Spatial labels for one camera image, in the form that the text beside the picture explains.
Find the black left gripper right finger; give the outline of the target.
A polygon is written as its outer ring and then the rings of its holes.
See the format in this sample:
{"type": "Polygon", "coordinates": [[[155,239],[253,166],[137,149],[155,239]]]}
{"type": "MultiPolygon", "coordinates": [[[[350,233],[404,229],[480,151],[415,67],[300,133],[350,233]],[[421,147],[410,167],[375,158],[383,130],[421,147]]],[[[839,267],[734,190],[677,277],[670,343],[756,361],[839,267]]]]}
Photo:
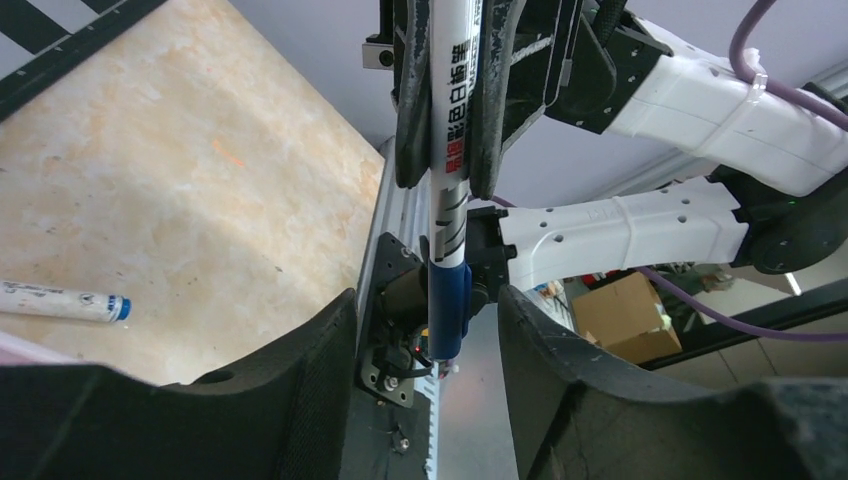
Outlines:
{"type": "Polygon", "coordinates": [[[843,479],[847,383],[766,378],[711,390],[643,370],[514,287],[500,352],[522,479],[843,479]]]}

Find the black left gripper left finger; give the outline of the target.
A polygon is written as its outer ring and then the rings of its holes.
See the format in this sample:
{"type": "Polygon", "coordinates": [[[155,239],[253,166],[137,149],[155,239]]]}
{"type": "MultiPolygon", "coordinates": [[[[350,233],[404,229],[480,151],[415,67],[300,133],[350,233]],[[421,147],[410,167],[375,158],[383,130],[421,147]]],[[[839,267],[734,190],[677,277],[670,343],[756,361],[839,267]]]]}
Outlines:
{"type": "Polygon", "coordinates": [[[335,479],[352,393],[356,298],[188,385],[103,365],[1,371],[5,479],[335,479]]]}

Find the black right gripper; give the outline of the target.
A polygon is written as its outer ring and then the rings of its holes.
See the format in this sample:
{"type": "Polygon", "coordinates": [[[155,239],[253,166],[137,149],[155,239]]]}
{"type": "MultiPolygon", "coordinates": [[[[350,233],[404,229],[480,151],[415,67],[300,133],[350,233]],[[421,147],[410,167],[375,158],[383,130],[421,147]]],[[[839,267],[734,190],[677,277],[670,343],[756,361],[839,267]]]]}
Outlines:
{"type": "MultiPolygon", "coordinates": [[[[363,45],[369,68],[393,73],[395,180],[411,189],[430,165],[430,3],[382,1],[363,45]]],[[[494,194],[503,152],[543,116],[593,133],[617,111],[614,1],[485,1],[472,95],[472,194],[494,194]]]]}

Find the blue white marker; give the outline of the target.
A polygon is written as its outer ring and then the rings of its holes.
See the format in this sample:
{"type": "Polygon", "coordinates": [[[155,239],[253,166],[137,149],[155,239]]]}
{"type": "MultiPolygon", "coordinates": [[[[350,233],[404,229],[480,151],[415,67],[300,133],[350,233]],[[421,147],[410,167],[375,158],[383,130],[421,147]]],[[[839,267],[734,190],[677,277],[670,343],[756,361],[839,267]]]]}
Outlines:
{"type": "Polygon", "coordinates": [[[129,298],[88,291],[1,281],[1,311],[98,323],[126,320],[132,311],[129,298]]]}

